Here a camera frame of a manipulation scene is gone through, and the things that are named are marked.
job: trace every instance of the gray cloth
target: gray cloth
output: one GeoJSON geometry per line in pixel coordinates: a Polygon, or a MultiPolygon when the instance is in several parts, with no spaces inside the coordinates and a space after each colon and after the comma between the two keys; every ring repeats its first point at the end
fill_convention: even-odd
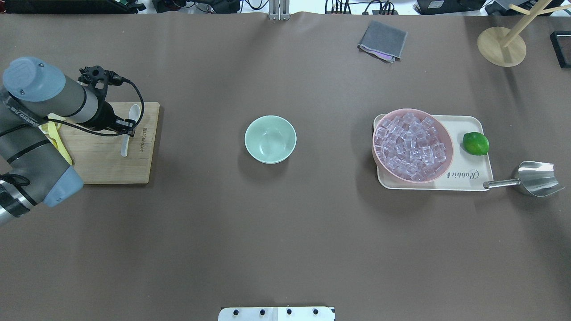
{"type": "Polygon", "coordinates": [[[401,58],[408,32],[378,21],[371,21],[359,48],[390,63],[401,58]]]}

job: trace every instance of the light green bowl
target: light green bowl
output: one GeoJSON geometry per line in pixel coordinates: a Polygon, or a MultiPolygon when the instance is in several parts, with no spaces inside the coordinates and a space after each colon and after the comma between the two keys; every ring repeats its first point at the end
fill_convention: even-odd
{"type": "Polygon", "coordinates": [[[246,149],[257,161],[275,164],[288,158],[297,135],[289,121],[279,116],[263,116],[253,121],[244,138],[246,149]]]}

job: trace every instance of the white spoon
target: white spoon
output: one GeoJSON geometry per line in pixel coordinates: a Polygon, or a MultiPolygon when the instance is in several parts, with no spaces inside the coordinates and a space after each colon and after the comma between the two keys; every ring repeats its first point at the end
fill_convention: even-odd
{"type": "MultiPolygon", "coordinates": [[[[141,115],[141,107],[139,107],[139,105],[131,106],[131,109],[129,109],[129,119],[133,119],[134,121],[137,121],[139,119],[140,115],[141,115]]],[[[130,138],[129,135],[124,134],[123,144],[121,145],[121,156],[123,156],[123,157],[127,157],[127,149],[129,147],[129,138],[130,138]]]]}

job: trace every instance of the round wooden base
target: round wooden base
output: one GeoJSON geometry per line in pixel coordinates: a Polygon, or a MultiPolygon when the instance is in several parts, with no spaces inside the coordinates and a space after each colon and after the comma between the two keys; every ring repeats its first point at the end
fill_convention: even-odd
{"type": "Polygon", "coordinates": [[[509,31],[504,27],[492,27],[478,37],[478,49],[489,62],[502,67],[513,67],[524,60],[526,47],[519,35],[507,47],[501,47],[500,41],[509,31]]]}

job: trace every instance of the pink bowl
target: pink bowl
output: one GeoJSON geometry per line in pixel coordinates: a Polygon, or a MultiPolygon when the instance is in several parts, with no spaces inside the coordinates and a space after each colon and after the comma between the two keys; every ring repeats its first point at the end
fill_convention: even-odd
{"type": "Polygon", "coordinates": [[[373,150],[373,158],[375,159],[375,163],[377,163],[377,166],[379,168],[384,169],[386,172],[390,173],[391,175],[393,175],[397,179],[403,180],[403,181],[409,182],[409,183],[424,184],[424,183],[434,182],[436,179],[438,179],[439,177],[444,175],[444,173],[448,170],[448,168],[450,167],[450,164],[452,163],[453,149],[454,149],[454,146],[452,144],[452,138],[450,138],[450,134],[448,133],[448,130],[446,130],[446,128],[442,125],[442,123],[439,122],[432,115],[425,113],[424,111],[421,111],[418,109],[404,108],[404,109],[397,109],[397,110],[391,111],[390,113],[388,113],[387,115],[385,115],[384,117],[381,118],[381,120],[378,122],[378,124],[375,126],[375,129],[373,130],[372,150],[373,150]],[[434,119],[435,122],[434,122],[433,126],[438,131],[437,137],[440,140],[440,142],[446,146],[446,150],[444,151],[444,154],[446,155],[446,161],[441,164],[443,169],[440,170],[440,173],[437,174],[436,177],[434,177],[432,179],[422,180],[419,182],[414,181],[414,180],[404,179],[404,178],[396,175],[389,168],[387,168],[386,165],[381,161],[381,159],[377,155],[377,152],[375,151],[375,133],[377,133],[377,129],[381,126],[383,120],[385,120],[387,118],[392,120],[396,116],[402,117],[406,113],[413,113],[419,119],[424,119],[426,117],[431,117],[432,119],[434,119]]]}

